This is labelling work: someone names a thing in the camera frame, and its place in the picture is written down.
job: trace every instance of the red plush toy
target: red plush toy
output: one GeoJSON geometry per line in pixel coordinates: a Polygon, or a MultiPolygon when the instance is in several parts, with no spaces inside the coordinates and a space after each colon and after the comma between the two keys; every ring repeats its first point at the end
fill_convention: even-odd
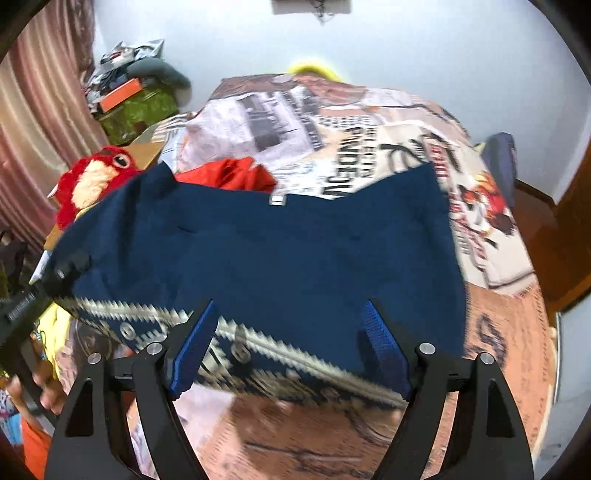
{"type": "Polygon", "coordinates": [[[82,209],[95,204],[139,172],[127,150],[113,145],[81,158],[57,183],[55,198],[60,203],[57,226],[66,228],[82,209]]]}

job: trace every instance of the striped curtain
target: striped curtain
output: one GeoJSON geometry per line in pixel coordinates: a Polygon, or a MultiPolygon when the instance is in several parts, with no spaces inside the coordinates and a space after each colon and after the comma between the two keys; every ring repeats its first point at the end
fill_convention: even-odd
{"type": "Polygon", "coordinates": [[[55,216],[47,195],[78,158],[108,143],[86,106],[92,0],[52,0],[0,64],[0,225],[40,251],[55,216]]]}

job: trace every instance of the person's hand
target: person's hand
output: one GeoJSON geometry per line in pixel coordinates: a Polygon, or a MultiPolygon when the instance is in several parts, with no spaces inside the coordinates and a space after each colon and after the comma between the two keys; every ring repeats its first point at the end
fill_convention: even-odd
{"type": "MultiPolygon", "coordinates": [[[[39,349],[39,344],[35,345],[35,349],[39,349]]],[[[53,378],[53,365],[48,360],[40,361],[37,369],[33,373],[33,381],[43,389],[41,395],[41,405],[46,410],[51,410],[56,415],[61,413],[66,401],[66,393],[61,385],[61,382],[53,378]]],[[[18,377],[12,377],[8,386],[7,392],[12,399],[12,403],[21,413],[22,418],[33,428],[43,431],[41,424],[29,412],[27,406],[22,399],[22,386],[18,377]]]]}

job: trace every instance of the folded blue fabric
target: folded blue fabric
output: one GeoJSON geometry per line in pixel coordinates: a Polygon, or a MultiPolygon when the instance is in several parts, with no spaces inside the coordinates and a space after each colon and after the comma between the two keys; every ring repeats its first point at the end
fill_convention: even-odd
{"type": "Polygon", "coordinates": [[[21,414],[17,413],[6,420],[0,420],[0,429],[11,445],[22,445],[21,414]]]}
{"type": "Polygon", "coordinates": [[[132,349],[174,323],[164,311],[139,318],[142,306],[188,312],[213,299],[223,319],[199,369],[205,383],[393,404],[370,386],[390,387],[364,304],[379,298],[418,342],[462,355],[466,299],[448,211],[431,164],[340,199],[288,195],[283,206],[261,192],[178,183],[160,164],[69,227],[49,266],[87,252],[92,268],[70,307],[132,349]],[[127,306],[105,301],[139,310],[113,314],[127,306]]]}

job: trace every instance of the stuffed animal eye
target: stuffed animal eye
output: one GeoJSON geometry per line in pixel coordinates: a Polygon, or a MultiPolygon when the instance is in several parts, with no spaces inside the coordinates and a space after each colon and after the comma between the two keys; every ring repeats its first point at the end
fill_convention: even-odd
{"type": "Polygon", "coordinates": [[[113,157],[113,163],[119,168],[127,168],[131,165],[131,160],[127,155],[118,154],[113,157]]]}

